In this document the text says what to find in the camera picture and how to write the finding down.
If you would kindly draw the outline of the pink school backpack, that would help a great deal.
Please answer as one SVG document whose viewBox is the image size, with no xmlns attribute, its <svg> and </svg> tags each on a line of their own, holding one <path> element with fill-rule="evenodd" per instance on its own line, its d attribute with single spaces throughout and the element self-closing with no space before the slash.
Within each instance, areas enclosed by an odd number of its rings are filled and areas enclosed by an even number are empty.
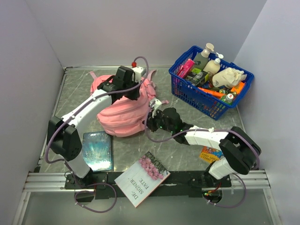
<svg viewBox="0 0 300 225">
<path fill-rule="evenodd" d="M 156 85 L 152 81 L 152 77 L 156 73 L 157 70 L 148 73 L 147 78 L 140 86 L 140 97 L 137 100 L 122 97 L 97 114 L 97 120 L 107 134 L 127 137 L 144 130 L 143 121 L 149 103 L 156 97 Z"/>
</svg>

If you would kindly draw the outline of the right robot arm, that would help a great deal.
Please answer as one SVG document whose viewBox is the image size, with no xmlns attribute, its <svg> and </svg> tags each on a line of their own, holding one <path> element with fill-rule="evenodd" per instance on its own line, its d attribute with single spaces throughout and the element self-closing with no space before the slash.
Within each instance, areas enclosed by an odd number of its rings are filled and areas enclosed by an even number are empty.
<svg viewBox="0 0 300 225">
<path fill-rule="evenodd" d="M 257 169 L 260 165 L 260 147 L 240 127 L 201 128 L 183 122 L 173 107 L 161 111 L 153 106 L 148 109 L 144 126 L 146 134 L 158 129 L 171 133 L 170 137 L 162 139 L 161 142 L 174 139 L 179 144 L 220 150 L 223 158 L 211 163 L 204 176 L 205 183 L 210 187 L 216 186 L 229 174 L 247 175 L 250 170 Z"/>
</svg>

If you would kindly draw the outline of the white book pink flowers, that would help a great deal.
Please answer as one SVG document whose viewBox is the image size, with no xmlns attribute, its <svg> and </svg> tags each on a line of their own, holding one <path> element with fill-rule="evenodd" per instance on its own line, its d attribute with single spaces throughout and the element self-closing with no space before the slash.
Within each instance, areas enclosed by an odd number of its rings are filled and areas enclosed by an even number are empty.
<svg viewBox="0 0 300 225">
<path fill-rule="evenodd" d="M 115 179 L 125 197 L 138 207 L 171 173 L 149 151 Z"/>
</svg>

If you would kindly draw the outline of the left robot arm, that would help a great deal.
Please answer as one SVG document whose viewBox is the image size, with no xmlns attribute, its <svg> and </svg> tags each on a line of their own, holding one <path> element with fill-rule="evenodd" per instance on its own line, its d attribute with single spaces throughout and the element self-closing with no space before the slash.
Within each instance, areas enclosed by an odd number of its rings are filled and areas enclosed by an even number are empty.
<svg viewBox="0 0 300 225">
<path fill-rule="evenodd" d="M 48 153 L 59 155 L 59 161 L 72 171 L 76 183 L 88 188 L 93 183 L 93 170 L 83 159 L 82 137 L 86 127 L 103 109 L 127 97 L 137 100 L 140 96 L 141 76 L 132 68 L 120 66 L 115 75 L 100 83 L 93 93 L 78 107 L 62 117 L 53 116 L 48 123 L 44 159 L 48 164 Z"/>
</svg>

